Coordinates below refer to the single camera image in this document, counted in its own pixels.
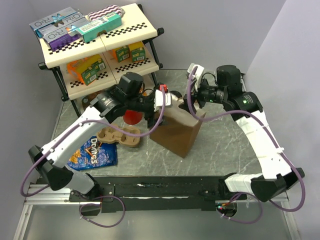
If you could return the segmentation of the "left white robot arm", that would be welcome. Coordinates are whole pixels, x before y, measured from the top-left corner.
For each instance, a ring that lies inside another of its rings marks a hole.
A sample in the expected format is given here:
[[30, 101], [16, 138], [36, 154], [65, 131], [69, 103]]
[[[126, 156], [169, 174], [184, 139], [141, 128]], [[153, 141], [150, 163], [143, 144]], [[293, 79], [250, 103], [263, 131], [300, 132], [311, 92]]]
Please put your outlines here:
[[160, 94], [160, 102], [163, 103], [166, 90], [156, 85], [150, 95], [144, 96], [141, 92], [143, 84], [141, 75], [125, 73], [119, 83], [98, 94], [63, 133], [44, 146], [35, 145], [29, 150], [33, 160], [32, 169], [40, 173], [49, 188], [53, 191], [69, 188], [80, 193], [87, 201], [100, 196], [99, 183], [88, 173], [68, 168], [68, 161], [90, 137], [105, 126], [111, 126], [127, 110], [143, 112], [150, 129], [140, 134], [126, 132], [127, 136], [148, 136], [158, 127], [160, 121], [154, 119], [156, 94]]

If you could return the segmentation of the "brown paper takeout bag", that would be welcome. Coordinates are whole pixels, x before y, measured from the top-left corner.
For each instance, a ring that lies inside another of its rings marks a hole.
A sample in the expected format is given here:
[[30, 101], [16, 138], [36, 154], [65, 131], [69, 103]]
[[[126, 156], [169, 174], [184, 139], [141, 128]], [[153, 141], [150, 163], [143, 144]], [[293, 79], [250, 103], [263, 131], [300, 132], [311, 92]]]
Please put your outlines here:
[[163, 122], [150, 134], [149, 138], [165, 149], [185, 158], [191, 150], [202, 122], [186, 110], [179, 108], [184, 101], [172, 96], [172, 106], [166, 107]]

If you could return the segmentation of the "brown pulp cup carrier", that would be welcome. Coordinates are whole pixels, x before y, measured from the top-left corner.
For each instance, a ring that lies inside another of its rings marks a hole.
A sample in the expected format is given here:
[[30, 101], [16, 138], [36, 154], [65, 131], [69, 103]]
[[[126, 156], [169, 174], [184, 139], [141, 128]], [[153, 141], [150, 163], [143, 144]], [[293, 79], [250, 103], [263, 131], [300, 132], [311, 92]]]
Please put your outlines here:
[[107, 126], [102, 128], [97, 134], [97, 139], [101, 143], [105, 144], [114, 144], [119, 143], [120, 145], [135, 148], [140, 143], [140, 137], [137, 136], [128, 136], [114, 128]]

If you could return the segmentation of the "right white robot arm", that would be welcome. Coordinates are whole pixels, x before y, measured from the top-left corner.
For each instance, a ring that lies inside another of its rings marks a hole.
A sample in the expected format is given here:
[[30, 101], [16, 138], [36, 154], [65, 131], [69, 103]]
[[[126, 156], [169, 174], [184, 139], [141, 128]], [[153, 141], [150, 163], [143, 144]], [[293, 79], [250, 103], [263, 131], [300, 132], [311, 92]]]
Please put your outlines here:
[[261, 168], [258, 174], [227, 176], [218, 187], [219, 195], [230, 199], [235, 193], [245, 192], [267, 202], [300, 182], [304, 171], [293, 166], [275, 139], [257, 95], [243, 89], [241, 71], [234, 65], [219, 66], [213, 74], [214, 85], [208, 83], [206, 74], [201, 65], [190, 64], [180, 107], [195, 116], [194, 104], [199, 108], [206, 103], [221, 104], [247, 137]]

